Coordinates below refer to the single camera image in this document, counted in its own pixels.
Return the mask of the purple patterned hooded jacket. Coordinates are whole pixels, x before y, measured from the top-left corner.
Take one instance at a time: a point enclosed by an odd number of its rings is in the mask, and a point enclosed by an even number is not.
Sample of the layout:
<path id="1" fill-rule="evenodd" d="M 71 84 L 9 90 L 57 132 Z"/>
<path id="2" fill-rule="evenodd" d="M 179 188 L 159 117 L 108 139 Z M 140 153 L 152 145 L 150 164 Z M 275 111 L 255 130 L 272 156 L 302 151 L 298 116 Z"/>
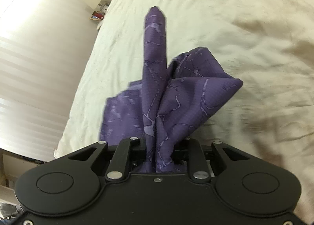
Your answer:
<path id="1" fill-rule="evenodd" d="M 222 108 L 243 82 L 224 72 L 206 47 L 197 47 L 167 62 L 165 16 L 158 7 L 145 17 L 142 79 L 106 101 L 100 140 L 117 145 L 143 137 L 146 160 L 141 172 L 174 172 L 171 155 Z"/>

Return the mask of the cream floral bedspread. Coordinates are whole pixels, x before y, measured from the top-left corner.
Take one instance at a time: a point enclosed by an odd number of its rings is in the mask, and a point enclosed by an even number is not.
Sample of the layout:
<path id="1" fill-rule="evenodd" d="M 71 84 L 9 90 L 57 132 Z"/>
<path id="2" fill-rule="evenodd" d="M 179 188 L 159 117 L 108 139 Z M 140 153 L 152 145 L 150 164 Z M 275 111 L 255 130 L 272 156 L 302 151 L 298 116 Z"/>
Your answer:
<path id="1" fill-rule="evenodd" d="M 300 180 L 296 214 L 313 222 L 313 0 L 112 0 L 54 152 L 97 141 L 109 97 L 139 80 L 143 25 L 157 6 L 167 59 L 207 47 L 243 87 L 194 137 L 221 140 Z"/>

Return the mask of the left bedside lamp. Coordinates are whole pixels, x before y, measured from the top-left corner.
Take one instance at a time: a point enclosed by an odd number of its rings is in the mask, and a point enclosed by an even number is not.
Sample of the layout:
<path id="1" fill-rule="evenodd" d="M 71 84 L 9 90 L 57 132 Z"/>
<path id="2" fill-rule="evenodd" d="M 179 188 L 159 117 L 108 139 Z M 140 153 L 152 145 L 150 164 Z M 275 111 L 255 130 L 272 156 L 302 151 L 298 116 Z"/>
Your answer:
<path id="1" fill-rule="evenodd" d="M 94 11 L 101 11 L 102 0 L 84 0 L 84 1 Z"/>

